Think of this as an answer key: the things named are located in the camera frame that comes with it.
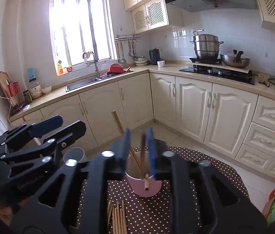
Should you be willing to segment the red basin in sink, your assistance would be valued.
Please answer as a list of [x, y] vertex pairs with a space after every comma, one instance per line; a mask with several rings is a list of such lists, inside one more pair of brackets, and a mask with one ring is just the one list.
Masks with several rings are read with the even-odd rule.
[[112, 65], [110, 65], [107, 75], [115, 75], [115, 74], [123, 74], [123, 73], [124, 73], [123, 67], [118, 63], [113, 63]]

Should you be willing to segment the black gas stove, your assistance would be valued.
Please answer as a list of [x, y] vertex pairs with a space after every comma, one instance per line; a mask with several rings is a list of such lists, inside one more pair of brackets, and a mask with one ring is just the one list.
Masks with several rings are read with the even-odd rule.
[[190, 61], [185, 68], [179, 71], [204, 74], [255, 85], [255, 75], [251, 70], [223, 65], [220, 59], [201, 60], [198, 58], [190, 58]]

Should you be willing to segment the chrome sink faucet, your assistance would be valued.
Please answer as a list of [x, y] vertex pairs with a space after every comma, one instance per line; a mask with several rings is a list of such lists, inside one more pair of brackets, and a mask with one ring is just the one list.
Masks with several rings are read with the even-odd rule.
[[83, 58], [86, 65], [94, 65], [96, 79], [100, 80], [101, 76], [100, 76], [100, 72], [99, 72], [99, 69], [98, 69], [98, 66], [97, 66], [98, 60], [96, 59], [96, 56], [95, 56], [94, 52], [93, 51], [83, 52], [82, 58]]

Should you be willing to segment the steel wok with lid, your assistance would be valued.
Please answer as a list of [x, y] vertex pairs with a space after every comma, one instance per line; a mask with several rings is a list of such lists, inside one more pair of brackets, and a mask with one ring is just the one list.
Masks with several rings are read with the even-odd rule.
[[233, 54], [220, 54], [221, 61], [231, 67], [246, 68], [250, 64], [250, 58], [244, 56], [243, 51], [233, 50]]

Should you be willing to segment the white mug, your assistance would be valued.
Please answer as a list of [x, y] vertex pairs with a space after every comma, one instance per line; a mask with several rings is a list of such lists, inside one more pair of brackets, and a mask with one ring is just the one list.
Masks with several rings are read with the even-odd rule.
[[163, 61], [163, 60], [158, 61], [158, 62], [157, 62], [157, 65], [158, 65], [159, 68], [162, 68], [162, 67], [164, 67], [164, 65], [165, 65], [165, 61]]

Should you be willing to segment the wall utensil rack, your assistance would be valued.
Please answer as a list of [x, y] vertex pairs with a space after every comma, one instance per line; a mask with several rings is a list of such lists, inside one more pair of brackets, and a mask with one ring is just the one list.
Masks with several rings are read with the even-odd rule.
[[122, 41], [135, 41], [140, 40], [141, 36], [139, 34], [124, 34], [124, 35], [115, 35], [114, 41], [115, 42], [122, 42]]

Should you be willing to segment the pink ceramic utensil cup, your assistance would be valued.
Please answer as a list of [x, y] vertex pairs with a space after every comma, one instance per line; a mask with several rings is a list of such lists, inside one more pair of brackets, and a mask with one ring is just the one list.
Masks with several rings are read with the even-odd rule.
[[126, 178], [133, 192], [139, 197], [144, 198], [155, 196], [160, 191], [162, 182], [157, 181], [154, 176], [151, 175], [151, 165], [148, 151], [145, 151], [144, 153], [143, 170], [144, 174], [148, 176], [148, 179], [142, 179], [133, 158], [129, 155], [126, 164]]

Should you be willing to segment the stacked white dishes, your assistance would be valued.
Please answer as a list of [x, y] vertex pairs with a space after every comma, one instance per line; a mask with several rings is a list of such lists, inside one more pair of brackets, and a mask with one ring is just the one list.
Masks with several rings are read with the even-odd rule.
[[134, 63], [135, 63], [136, 66], [145, 66], [145, 65], [147, 65], [149, 63], [149, 61], [145, 57], [137, 57], [134, 60]]

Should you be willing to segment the stainless steel steamer pot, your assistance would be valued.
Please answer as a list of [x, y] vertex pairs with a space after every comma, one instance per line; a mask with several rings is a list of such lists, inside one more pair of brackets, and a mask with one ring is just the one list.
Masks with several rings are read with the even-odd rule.
[[223, 41], [218, 40], [218, 36], [212, 34], [200, 34], [204, 30], [193, 31], [193, 44], [196, 57], [198, 59], [218, 59], [219, 47]]

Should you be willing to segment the grey cup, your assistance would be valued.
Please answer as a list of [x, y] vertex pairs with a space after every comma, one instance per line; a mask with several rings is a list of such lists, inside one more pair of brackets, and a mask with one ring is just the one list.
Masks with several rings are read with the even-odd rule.
[[75, 167], [86, 161], [85, 151], [80, 147], [71, 148], [63, 155], [63, 164], [68, 167]]

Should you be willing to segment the dark small jar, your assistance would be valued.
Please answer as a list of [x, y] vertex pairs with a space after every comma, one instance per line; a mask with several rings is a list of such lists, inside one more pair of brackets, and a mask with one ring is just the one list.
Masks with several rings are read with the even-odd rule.
[[24, 92], [23, 92], [23, 96], [24, 96], [24, 99], [25, 99], [26, 104], [32, 103], [32, 96], [31, 96], [29, 90], [24, 91]]

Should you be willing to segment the black electric kettle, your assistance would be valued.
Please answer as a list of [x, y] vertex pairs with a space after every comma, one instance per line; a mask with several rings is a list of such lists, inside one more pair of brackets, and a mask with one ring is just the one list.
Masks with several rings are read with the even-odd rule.
[[152, 65], [157, 65], [157, 62], [161, 60], [160, 50], [155, 48], [149, 51], [150, 63]]

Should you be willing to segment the orange bottle on windowsill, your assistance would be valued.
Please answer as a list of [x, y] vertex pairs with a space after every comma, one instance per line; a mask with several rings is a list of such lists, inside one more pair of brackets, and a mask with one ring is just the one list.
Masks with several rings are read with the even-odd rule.
[[58, 73], [58, 75], [62, 75], [63, 74], [63, 67], [61, 65], [61, 60], [57, 61], [57, 73]]

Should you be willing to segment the brown polka dot tablecloth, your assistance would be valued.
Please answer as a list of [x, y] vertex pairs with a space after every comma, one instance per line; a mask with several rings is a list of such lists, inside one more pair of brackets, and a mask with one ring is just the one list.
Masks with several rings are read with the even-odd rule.
[[[249, 197], [248, 190], [232, 163], [212, 156], [211, 153], [202, 149], [174, 145], [170, 145], [168, 148], [187, 161], [209, 160], [236, 188]], [[148, 198], [136, 195], [128, 179], [109, 181], [107, 187], [107, 201], [114, 205], [124, 206], [128, 233], [170, 233], [170, 186], [168, 181], [162, 181], [160, 191]]]

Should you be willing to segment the wooden cutting board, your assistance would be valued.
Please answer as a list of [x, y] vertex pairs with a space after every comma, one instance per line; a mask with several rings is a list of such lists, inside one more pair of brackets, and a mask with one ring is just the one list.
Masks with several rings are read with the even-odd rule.
[[12, 106], [20, 106], [21, 95], [18, 82], [12, 82], [6, 72], [0, 71], [0, 86], [6, 98], [12, 101]]

